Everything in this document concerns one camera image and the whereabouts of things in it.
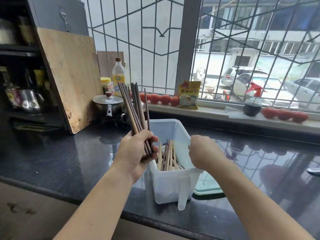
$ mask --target brown board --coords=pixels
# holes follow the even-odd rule
[[[97,51],[99,70],[101,77],[112,78],[112,70],[116,65],[116,57],[121,58],[121,64],[125,66],[123,51]]]
[[[94,119],[92,98],[102,94],[94,40],[89,36],[37,28],[48,75],[54,82],[70,131]]]

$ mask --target metal pitcher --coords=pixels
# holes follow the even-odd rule
[[[41,113],[45,101],[41,94],[32,89],[22,89],[20,90],[20,94],[22,97],[21,106],[24,111],[31,114]]]

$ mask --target person's left hand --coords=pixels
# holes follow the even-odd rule
[[[132,136],[131,131],[122,138],[117,155],[111,165],[125,176],[130,176],[134,184],[144,173],[148,163],[158,156],[158,146],[153,146],[154,153],[149,158],[140,162],[145,156],[144,141],[151,138],[152,142],[158,142],[158,137],[147,129]]]

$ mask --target hand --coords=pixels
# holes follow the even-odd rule
[[[229,161],[219,146],[207,136],[191,136],[188,148],[192,164],[202,170],[208,170],[212,163],[218,167]]]
[[[153,151],[148,159],[141,161],[146,155],[144,151],[144,141],[151,138],[152,142],[158,142],[158,137],[147,129],[132,136],[131,131],[122,138],[117,155],[111,165],[124,176],[129,176],[134,184],[144,173],[148,163],[158,156],[158,146],[153,146]]]

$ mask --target white car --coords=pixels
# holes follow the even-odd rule
[[[287,90],[296,94],[299,105],[312,111],[320,111],[320,78],[308,77],[305,79],[289,80],[285,82]]]
[[[239,66],[239,69],[238,70],[237,69],[238,69],[238,66],[233,66],[227,69],[221,78],[221,83],[227,87],[230,87],[233,84],[236,74],[238,77],[243,73],[252,73],[253,70],[254,70],[254,73],[268,75],[268,73],[262,69],[259,69],[259,68],[254,69],[253,67],[249,67],[249,66]]]
[[[247,88],[250,87],[249,83],[251,81],[263,87],[264,84],[266,83],[267,77],[268,77],[267,74],[254,73],[251,80],[251,73],[244,73],[236,78],[233,86],[233,92],[235,95],[243,98]],[[283,107],[283,108],[298,109],[299,103],[297,99],[293,96],[293,94],[291,94],[286,90],[285,86],[282,86],[277,97],[277,93],[280,87],[281,87],[281,81],[279,79],[274,77],[269,77],[266,83],[266,88],[265,88],[266,92],[263,92],[261,96],[263,98],[262,105],[264,106],[273,105],[273,106]],[[247,93],[249,97],[252,97],[254,94],[255,94],[255,91],[250,91]]]

